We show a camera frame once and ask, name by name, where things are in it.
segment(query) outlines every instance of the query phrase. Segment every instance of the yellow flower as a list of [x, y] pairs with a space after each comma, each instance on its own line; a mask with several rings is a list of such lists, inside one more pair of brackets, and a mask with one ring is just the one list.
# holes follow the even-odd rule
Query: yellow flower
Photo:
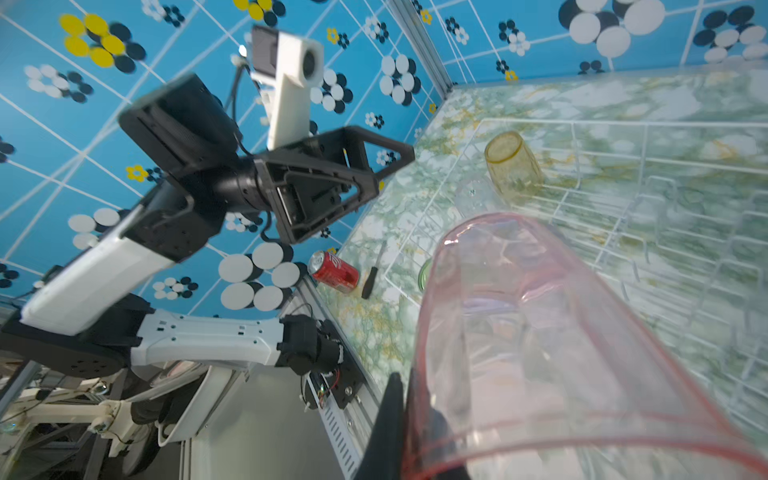
[[138, 183], [144, 182], [144, 179], [149, 177], [149, 173], [141, 165], [127, 167], [125, 171], [128, 172], [129, 180], [136, 180]]
[[339, 32], [335, 28], [328, 29], [328, 41], [333, 44], [339, 41]]

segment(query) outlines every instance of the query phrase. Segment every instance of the screwdriver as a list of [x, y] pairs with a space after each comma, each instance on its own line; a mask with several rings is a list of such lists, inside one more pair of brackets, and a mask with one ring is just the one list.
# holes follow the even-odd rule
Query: screwdriver
[[373, 282], [376, 281], [376, 274], [379, 272], [379, 263], [382, 261], [382, 255], [384, 254], [384, 248], [386, 247], [386, 240], [382, 242], [381, 248], [379, 248], [379, 256], [376, 258], [376, 263], [371, 267], [371, 273], [368, 274], [368, 280], [362, 286], [362, 299], [368, 300], [371, 296], [371, 290], [373, 290]]

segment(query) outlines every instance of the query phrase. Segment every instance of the clear glass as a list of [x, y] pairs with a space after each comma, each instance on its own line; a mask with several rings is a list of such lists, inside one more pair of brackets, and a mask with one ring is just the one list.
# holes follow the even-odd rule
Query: clear glass
[[412, 367], [405, 478], [458, 465], [472, 478], [768, 475], [643, 323], [527, 217], [481, 215], [439, 242]]
[[485, 163], [496, 191], [512, 204], [536, 195], [544, 183], [536, 157], [516, 131], [500, 134], [488, 142]]

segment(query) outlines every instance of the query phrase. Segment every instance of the blue patterned backdrop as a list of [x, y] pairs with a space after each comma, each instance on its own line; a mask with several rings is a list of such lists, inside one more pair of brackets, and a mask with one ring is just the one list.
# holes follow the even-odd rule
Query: blue patterned backdrop
[[412, 0], [459, 84], [768, 55], [764, 0]]
[[[0, 8], [0, 295], [30, 290], [162, 181], [116, 125], [118, 113], [188, 71], [226, 98], [234, 74], [230, 56], [240, 45], [249, 47], [254, 22], [324, 45], [326, 82], [312, 92], [313, 132], [355, 124], [412, 143], [440, 104], [380, 0], [11, 2]], [[264, 149], [267, 131], [256, 99], [244, 81], [237, 120], [252, 151]], [[377, 170], [391, 160], [383, 151], [369, 153]], [[278, 261], [305, 263], [317, 250], [341, 247], [358, 216], [350, 214]], [[230, 215], [206, 248], [136, 292], [179, 313], [274, 316], [229, 310], [221, 300], [234, 285], [221, 278], [222, 261], [252, 253], [263, 227]], [[277, 238], [274, 226], [267, 234]], [[247, 281], [270, 286], [273, 271]]]

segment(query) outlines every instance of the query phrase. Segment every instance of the yellow dot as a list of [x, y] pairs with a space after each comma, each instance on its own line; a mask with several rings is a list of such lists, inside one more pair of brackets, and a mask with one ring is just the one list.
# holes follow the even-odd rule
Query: yellow dot
[[101, 46], [112, 55], [122, 55], [125, 53], [125, 44], [114, 35], [107, 35], [101, 39]]
[[88, 44], [80, 37], [67, 37], [64, 39], [64, 47], [75, 57], [88, 56]]
[[109, 32], [107, 22], [92, 13], [85, 16], [85, 27], [96, 35], [106, 35]]
[[93, 47], [91, 49], [91, 60], [99, 67], [109, 68], [114, 65], [114, 58], [102, 47]]
[[264, 10], [255, 3], [250, 4], [248, 7], [248, 13], [253, 20], [262, 20], [264, 18]]
[[78, 36], [85, 33], [85, 25], [74, 15], [62, 15], [58, 18], [58, 23], [70, 35]]

